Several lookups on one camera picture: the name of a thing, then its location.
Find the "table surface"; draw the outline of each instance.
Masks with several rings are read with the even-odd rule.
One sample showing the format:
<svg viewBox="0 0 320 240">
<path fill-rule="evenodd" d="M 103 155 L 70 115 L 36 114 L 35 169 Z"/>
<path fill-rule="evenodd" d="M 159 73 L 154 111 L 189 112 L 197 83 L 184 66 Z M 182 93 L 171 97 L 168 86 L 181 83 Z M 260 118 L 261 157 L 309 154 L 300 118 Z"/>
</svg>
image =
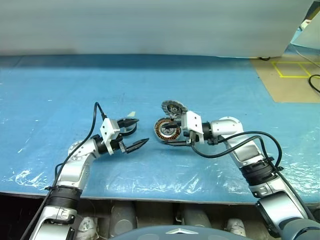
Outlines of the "table surface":
<svg viewBox="0 0 320 240">
<path fill-rule="evenodd" d="M 206 159 L 157 141 L 153 126 L 165 116 L 164 100 L 179 100 L 203 122 L 232 116 L 245 131 L 272 134 L 282 146 L 283 174 L 303 200 L 320 201 L 319 104 L 275 103 L 248 59 L 204 56 L 0 57 L 0 192 L 46 194 L 55 165 L 88 134 L 98 101 L 112 119 L 136 112 L 138 130 L 125 144 L 150 140 L 133 153 L 95 160 L 82 196 L 255 202 L 229 156 Z M 276 158 L 276 147 L 265 142 Z M 223 150 L 210 147 L 211 153 Z"/>
</svg>

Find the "white backdrop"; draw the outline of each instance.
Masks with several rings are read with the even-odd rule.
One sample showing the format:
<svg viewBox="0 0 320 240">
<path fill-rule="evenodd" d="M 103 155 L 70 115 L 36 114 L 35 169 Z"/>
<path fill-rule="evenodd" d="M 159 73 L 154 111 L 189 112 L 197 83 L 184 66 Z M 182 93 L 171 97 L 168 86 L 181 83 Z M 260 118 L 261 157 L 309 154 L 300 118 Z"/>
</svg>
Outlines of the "white backdrop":
<svg viewBox="0 0 320 240">
<path fill-rule="evenodd" d="M 0 55 L 274 57 L 313 0 L 0 0 Z"/>
</svg>

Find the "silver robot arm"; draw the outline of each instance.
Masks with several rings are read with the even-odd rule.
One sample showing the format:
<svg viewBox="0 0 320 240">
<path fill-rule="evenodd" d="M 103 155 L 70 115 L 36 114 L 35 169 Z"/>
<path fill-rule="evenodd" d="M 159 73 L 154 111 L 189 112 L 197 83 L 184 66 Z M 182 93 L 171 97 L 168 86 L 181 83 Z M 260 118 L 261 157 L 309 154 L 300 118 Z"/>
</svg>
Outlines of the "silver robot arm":
<svg viewBox="0 0 320 240">
<path fill-rule="evenodd" d="M 241 122 L 234 117 L 223 117 L 212 122 L 202 123 L 201 116 L 192 111 L 182 114 L 181 121 L 174 121 L 164 125 L 165 128 L 181 126 L 185 141 L 166 141 L 172 146 L 190 146 L 193 150 L 206 158 L 216 156 L 204 155 L 195 149 L 195 142 L 209 145 L 225 143 L 234 163 L 249 185 L 253 196 L 259 200 L 256 203 L 263 216 L 267 229 L 273 237 L 283 240 L 317 239 L 320 235 L 320 224 L 308 219 L 308 209 L 290 188 L 290 184 L 273 165 L 253 140 L 248 140 Z"/>
<path fill-rule="evenodd" d="M 100 128 L 102 137 L 95 135 L 76 150 L 63 165 L 55 186 L 50 188 L 49 196 L 30 240 L 73 239 L 75 230 L 71 224 L 77 216 L 78 202 L 87 184 L 91 164 L 104 153 L 112 155 L 118 149 L 123 153 L 131 153 L 142 147 L 149 140 L 148 138 L 127 147 L 120 134 L 120 128 L 135 125 L 131 128 L 133 133 L 137 127 L 137 121 L 131 118 L 116 121 L 106 117 Z M 82 141 L 75 142 L 69 148 L 68 154 L 70 155 L 81 143 Z"/>
</svg>

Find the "black wire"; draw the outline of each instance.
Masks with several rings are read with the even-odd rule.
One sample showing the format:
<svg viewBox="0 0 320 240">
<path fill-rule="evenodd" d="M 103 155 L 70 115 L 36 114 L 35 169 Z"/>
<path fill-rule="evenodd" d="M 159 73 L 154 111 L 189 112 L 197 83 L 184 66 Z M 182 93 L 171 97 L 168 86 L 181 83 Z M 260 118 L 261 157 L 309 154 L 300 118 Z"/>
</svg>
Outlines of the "black wire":
<svg viewBox="0 0 320 240">
<path fill-rule="evenodd" d="M 224 138 L 224 139 L 221 139 L 221 140 L 218 140 L 218 143 L 223 143 L 229 139 L 232 139 L 232 138 L 236 138 L 238 136 L 241 136 L 241 135 L 247 135 L 247 134 L 261 134 L 261 135 L 265 135 L 269 138 L 271 138 L 273 140 L 273 142 L 275 143 L 277 149 L 278 149 L 278 159 L 276 161 L 276 165 L 274 165 L 271 161 L 268 161 L 270 163 L 270 165 L 272 166 L 273 170 L 275 171 L 276 174 L 279 175 L 279 177 L 284 181 L 284 183 L 288 186 L 288 188 L 292 191 L 292 193 L 294 194 L 294 196 L 296 197 L 296 199 L 299 201 L 299 203 L 301 204 L 301 206 L 303 207 L 305 213 L 307 214 L 308 218 L 315 221 L 315 217 L 312 215 L 311 211 L 309 210 L 309 208 L 306 206 L 306 204 L 304 203 L 304 201 L 301 199 L 301 197 L 298 195 L 298 193 L 296 192 L 296 190 L 291 186 L 291 184 L 288 182 L 288 180 L 280 173 L 280 171 L 278 170 L 278 166 L 280 164 L 280 161 L 281 161 L 281 158 L 282 158 L 282 149 L 281 149 L 281 146 L 279 144 L 279 142 L 272 136 L 270 135 L 269 133 L 266 133 L 266 132 L 263 132 L 263 131 L 245 131 L 245 132 L 241 132 L 241 133 L 237 133 L 237 134 L 234 134 L 230 137 L 227 137 L 227 138 Z M 219 154 L 216 154 L 216 155 L 205 155 L 203 154 L 202 152 L 199 152 L 198 150 L 195 149 L 194 145 L 192 145 L 192 149 L 197 153 L 199 154 L 200 156 L 202 157 L 205 157 L 205 158 L 218 158 L 218 157 L 221 157 L 221 156 L 224 156 L 232 151 L 234 151 L 235 149 L 243 146 L 244 144 L 252 141 L 253 139 L 259 139 L 260 140 L 260 143 L 261 143 L 261 148 L 262 148 L 262 152 L 264 154 L 264 156 L 268 159 L 268 154 L 267 154 L 267 151 L 266 151 L 266 147 L 265 147 L 265 144 L 264 144 L 264 141 L 263 139 L 258 136 L 258 135 L 255 135 L 253 137 L 250 137 L 244 141 L 242 141 L 241 143 L 237 144 L 236 146 L 232 147 L 232 148 L 229 148 L 229 150 L 227 151 L 224 151 L 222 153 L 219 153 Z"/>
<path fill-rule="evenodd" d="M 271 57 L 259 57 L 260 60 L 262 61 L 269 61 Z"/>
<path fill-rule="evenodd" d="M 91 125 L 91 129 L 90 129 L 90 132 L 88 133 L 88 135 L 85 137 L 85 139 L 66 157 L 66 159 L 58 164 L 57 166 L 55 166 L 55 177 L 54 177 L 54 181 L 53 181 L 53 184 L 52 184 L 52 187 L 49 189 L 49 192 L 47 193 L 47 195 L 45 196 L 45 198 L 43 199 L 40 207 L 38 208 L 38 210 L 36 211 L 35 215 L 33 216 L 32 220 L 30 221 L 29 225 L 26 227 L 22 237 L 21 237 L 21 240 L 25 239 L 27 234 L 29 233 L 30 229 L 33 227 L 35 221 L 37 220 L 39 214 L 41 213 L 41 211 L 43 210 L 44 208 L 44 205 L 46 203 L 46 201 L 48 200 L 48 197 L 51 195 L 52 193 L 52 188 L 56 186 L 57 184 L 57 181 L 58 181 L 58 178 L 59 178 L 59 175 L 61 174 L 62 172 L 62 169 L 64 168 L 65 164 L 67 163 L 67 161 L 70 159 L 70 157 L 91 137 L 94 129 L 95 129 L 95 125 L 96 125 L 96 118 L 97 118 L 97 107 L 99 108 L 99 111 L 101 112 L 101 116 L 102 116 L 102 119 L 106 118 L 107 116 L 105 115 L 105 113 L 103 112 L 103 110 L 101 109 L 100 105 L 98 102 L 95 102 L 94 103 L 94 108 L 93 108 L 93 118 L 92 118 L 92 125 Z"/>
<path fill-rule="evenodd" d="M 54 178 L 57 177 L 57 175 L 58 175 L 58 167 L 61 166 L 61 165 L 62 165 L 62 163 L 59 163 L 58 165 L 55 166 L 55 168 L 54 168 Z"/>
<path fill-rule="evenodd" d="M 320 89 L 316 88 L 316 87 L 312 84 L 312 82 L 311 82 L 311 79 L 312 79 L 313 77 L 320 77 L 320 75 L 319 75 L 319 74 L 314 74 L 314 75 L 311 75 L 311 76 L 309 77 L 309 79 L 308 79 L 308 83 L 309 83 L 310 87 L 313 88 L 313 89 L 314 89 L 315 91 L 317 91 L 318 93 L 320 93 Z"/>
<path fill-rule="evenodd" d="M 276 148 L 278 150 L 278 157 L 276 159 L 276 162 L 275 162 L 275 166 L 276 167 L 279 167 L 279 164 L 281 162 L 281 158 L 282 158 L 282 149 L 281 149 L 281 146 L 279 144 L 279 142 L 269 133 L 266 133 L 264 131 L 244 131 L 244 132 L 240 132 L 240 133 L 237 133 L 237 134 L 234 134 L 232 136 L 229 136 L 227 138 L 223 138 L 222 140 L 218 140 L 218 143 L 223 143 L 225 141 L 228 141 L 229 139 L 233 139 L 233 138 L 236 138 L 238 136 L 241 136 L 241 135 L 247 135 L 247 134 L 260 134 L 260 135 L 265 135 L 267 136 L 268 138 L 270 138 L 274 144 L 276 145 Z"/>
<path fill-rule="evenodd" d="M 251 142 L 251 141 L 254 140 L 254 139 L 259 139 L 259 140 L 260 140 L 263 154 L 265 155 L 266 158 L 268 158 L 268 154 L 267 154 L 267 151 L 266 151 L 266 147 L 265 147 L 264 141 L 263 141 L 262 137 L 259 136 L 259 135 L 249 137 L 248 139 L 246 139 L 246 140 L 240 142 L 239 144 L 237 144 L 237 145 L 229 148 L 228 150 L 223 151 L 223 152 L 218 153 L 218 154 L 214 154 L 214 155 L 206 155 L 206 154 L 198 151 L 198 150 L 195 148 L 194 145 L 191 145 L 191 148 L 192 148 L 193 151 L 195 151 L 196 154 L 199 154 L 200 156 L 202 156 L 202 157 L 204 157 L 204 158 L 207 158 L 207 159 L 215 159 L 215 158 L 219 158 L 219 157 L 222 157 L 222 156 L 224 156 L 224 155 L 227 155 L 227 154 L 233 152 L 234 150 L 242 147 L 243 145 Z"/>
</svg>

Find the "yellow tape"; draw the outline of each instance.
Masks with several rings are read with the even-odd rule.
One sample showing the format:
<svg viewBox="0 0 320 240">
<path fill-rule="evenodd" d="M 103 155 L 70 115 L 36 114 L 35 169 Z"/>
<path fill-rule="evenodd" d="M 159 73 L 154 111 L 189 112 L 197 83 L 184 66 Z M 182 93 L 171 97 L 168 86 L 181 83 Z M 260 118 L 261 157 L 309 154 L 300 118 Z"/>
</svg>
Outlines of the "yellow tape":
<svg viewBox="0 0 320 240">
<path fill-rule="evenodd" d="M 311 76 L 311 73 L 303 66 L 303 64 L 313 64 L 312 62 L 306 62 L 306 61 L 272 61 L 271 62 L 274 69 L 279 74 L 280 78 L 292 78 L 292 79 L 301 79 L 301 78 L 308 78 Z M 307 74 L 306 76 L 295 76 L 295 75 L 283 75 L 280 69 L 277 67 L 277 64 L 297 64 L 299 67 Z"/>
<path fill-rule="evenodd" d="M 300 68 L 302 68 L 305 71 L 306 74 L 308 74 L 308 77 L 311 76 L 310 72 L 308 72 L 308 70 L 304 66 L 302 66 L 301 63 L 298 63 L 298 65 L 300 66 Z"/>
</svg>

